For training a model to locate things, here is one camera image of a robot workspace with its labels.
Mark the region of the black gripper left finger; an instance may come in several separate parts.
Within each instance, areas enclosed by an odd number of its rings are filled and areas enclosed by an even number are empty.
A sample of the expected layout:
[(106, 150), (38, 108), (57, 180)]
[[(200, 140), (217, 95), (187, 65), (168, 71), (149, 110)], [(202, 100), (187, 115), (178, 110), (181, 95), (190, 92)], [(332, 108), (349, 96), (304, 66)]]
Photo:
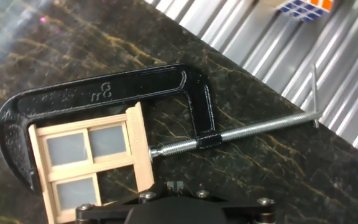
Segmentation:
[(125, 196), (104, 205), (86, 203), (75, 209), (76, 224), (124, 223), (129, 212), (137, 205), (174, 196), (176, 182), (159, 182), (137, 194)]

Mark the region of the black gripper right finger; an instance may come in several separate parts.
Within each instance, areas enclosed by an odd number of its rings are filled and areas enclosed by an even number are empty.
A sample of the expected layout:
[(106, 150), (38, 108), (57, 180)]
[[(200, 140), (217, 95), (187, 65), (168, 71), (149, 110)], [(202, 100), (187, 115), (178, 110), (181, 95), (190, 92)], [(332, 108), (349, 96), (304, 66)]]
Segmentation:
[(197, 215), (205, 212), (208, 218), (213, 218), (223, 214), (229, 223), (275, 223), (275, 202), (270, 198), (262, 197), (250, 202), (229, 200), (202, 185), (188, 185), (182, 181), (176, 182), (176, 196), (192, 199), (195, 208), (191, 211)]

